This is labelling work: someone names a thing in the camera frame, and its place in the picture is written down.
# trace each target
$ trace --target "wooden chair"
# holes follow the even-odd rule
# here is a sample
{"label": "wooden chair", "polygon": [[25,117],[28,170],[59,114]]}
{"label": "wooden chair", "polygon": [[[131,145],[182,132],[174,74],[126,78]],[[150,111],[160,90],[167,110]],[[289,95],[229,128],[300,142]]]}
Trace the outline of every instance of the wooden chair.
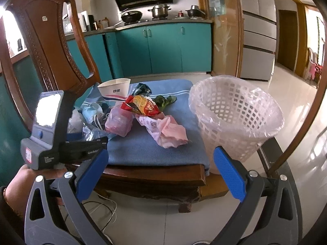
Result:
{"label": "wooden chair", "polygon": [[[68,4],[75,39],[90,71],[89,78],[81,74],[67,47],[62,23],[64,2]],[[98,69],[78,22],[75,0],[11,0],[7,9],[16,18],[45,91],[70,90],[80,97],[95,82],[100,82]],[[7,47],[7,44],[4,46],[6,40],[3,35],[4,27],[0,22],[0,49]],[[13,102],[23,123],[31,131],[33,116],[23,99],[8,51],[0,51],[0,59]],[[76,165],[68,168],[74,170]],[[204,198],[200,187],[206,184],[205,181],[203,165],[107,166],[97,188],[141,198],[170,198],[190,204]],[[225,195],[227,188],[223,181],[221,185],[218,194]]]}

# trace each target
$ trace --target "blue gripper pad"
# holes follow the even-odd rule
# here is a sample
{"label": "blue gripper pad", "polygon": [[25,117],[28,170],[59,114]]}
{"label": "blue gripper pad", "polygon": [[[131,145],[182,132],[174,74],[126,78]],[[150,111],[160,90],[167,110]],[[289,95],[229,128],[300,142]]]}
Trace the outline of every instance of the blue gripper pad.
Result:
{"label": "blue gripper pad", "polygon": [[108,151],[102,149],[94,162],[84,172],[76,186],[76,197],[82,202],[88,199],[99,181],[104,169],[108,165]]}
{"label": "blue gripper pad", "polygon": [[214,150],[214,162],[233,197],[243,202],[246,196],[246,184],[237,171],[230,156],[219,146]]}

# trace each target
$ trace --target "refrigerator drawer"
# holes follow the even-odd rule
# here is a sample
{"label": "refrigerator drawer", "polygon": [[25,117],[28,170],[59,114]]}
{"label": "refrigerator drawer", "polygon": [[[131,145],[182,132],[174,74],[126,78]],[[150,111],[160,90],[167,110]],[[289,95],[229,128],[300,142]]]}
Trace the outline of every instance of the refrigerator drawer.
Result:
{"label": "refrigerator drawer", "polygon": [[272,52],[276,51],[275,39],[249,31],[244,31],[244,45],[257,47]]}
{"label": "refrigerator drawer", "polygon": [[275,64],[275,55],[243,48],[241,78],[270,80]]}
{"label": "refrigerator drawer", "polygon": [[271,38],[277,37],[277,27],[276,25],[259,19],[249,15],[244,14],[244,30],[245,31],[252,31],[255,33],[259,33]]}

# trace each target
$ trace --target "paper cup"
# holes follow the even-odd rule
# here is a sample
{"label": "paper cup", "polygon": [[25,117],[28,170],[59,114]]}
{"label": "paper cup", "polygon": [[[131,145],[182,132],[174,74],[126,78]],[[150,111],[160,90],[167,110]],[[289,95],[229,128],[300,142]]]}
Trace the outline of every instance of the paper cup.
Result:
{"label": "paper cup", "polygon": [[128,97],[130,79],[119,78],[109,80],[98,85],[98,89],[105,100],[124,102]]}

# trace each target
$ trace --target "refrigerator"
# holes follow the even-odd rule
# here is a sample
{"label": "refrigerator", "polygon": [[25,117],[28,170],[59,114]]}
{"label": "refrigerator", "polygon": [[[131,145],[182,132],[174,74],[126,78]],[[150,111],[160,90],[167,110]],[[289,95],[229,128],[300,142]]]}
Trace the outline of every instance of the refrigerator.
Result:
{"label": "refrigerator", "polygon": [[244,43],[241,78],[270,80],[275,64],[275,0],[242,0]]}

